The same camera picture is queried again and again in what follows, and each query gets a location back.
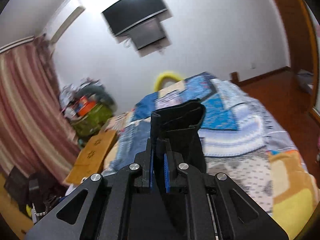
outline wooden floor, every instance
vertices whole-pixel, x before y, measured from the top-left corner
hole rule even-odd
[[[320,165],[316,162],[320,128],[308,115],[311,96],[301,91],[294,74],[290,71],[281,72],[241,86],[241,89],[258,99],[289,132],[309,173],[316,178],[320,187]]]

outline tv screen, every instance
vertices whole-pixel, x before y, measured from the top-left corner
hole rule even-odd
[[[167,8],[162,0],[120,0],[102,13],[115,36]]]

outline bed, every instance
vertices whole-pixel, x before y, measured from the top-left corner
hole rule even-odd
[[[117,172],[145,150],[150,114],[200,98],[206,106],[198,134],[207,172],[224,172],[295,238],[319,202],[319,189],[289,134],[265,107],[238,86],[205,72],[146,95],[132,111],[113,117],[107,129],[119,140],[103,175]]]

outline printed symbol on box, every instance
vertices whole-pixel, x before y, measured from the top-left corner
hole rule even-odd
[[[94,145],[98,145],[99,143],[101,143],[101,139],[96,140]]]
[[[95,153],[96,151],[89,152],[87,158],[90,159]]]

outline curtain rod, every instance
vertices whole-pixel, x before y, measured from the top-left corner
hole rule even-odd
[[[9,49],[12,49],[16,46],[19,46],[21,44],[24,44],[24,43],[27,43],[27,42],[30,42],[30,41],[33,41],[35,38],[34,36],[29,36],[29,37],[26,37],[26,38],[22,38],[20,40],[17,40],[17,41],[14,41],[14,42],[11,42],[7,45],[4,45],[0,48],[0,54],[9,50]]]

